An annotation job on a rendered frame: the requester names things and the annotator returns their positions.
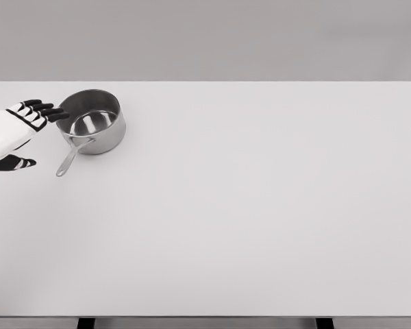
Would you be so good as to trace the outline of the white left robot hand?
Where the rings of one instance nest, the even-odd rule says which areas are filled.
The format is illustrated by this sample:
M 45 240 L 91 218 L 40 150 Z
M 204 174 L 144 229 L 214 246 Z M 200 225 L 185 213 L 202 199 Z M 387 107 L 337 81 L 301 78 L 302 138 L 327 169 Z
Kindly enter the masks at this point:
M 40 99 L 29 99 L 0 110 L 0 171 L 33 167 L 36 161 L 13 154 L 48 124 L 69 118 L 63 108 Z

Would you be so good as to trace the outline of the stainless steel saucepan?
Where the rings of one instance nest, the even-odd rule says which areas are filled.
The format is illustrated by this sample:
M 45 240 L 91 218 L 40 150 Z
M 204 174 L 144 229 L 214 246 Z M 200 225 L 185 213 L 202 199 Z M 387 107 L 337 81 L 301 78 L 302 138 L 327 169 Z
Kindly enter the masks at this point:
M 108 91 L 88 89 L 62 101 L 60 107 L 69 118 L 56 125 L 70 147 L 56 175 L 62 177 L 77 154 L 99 155 L 113 150 L 123 140 L 126 122 L 118 99 Z

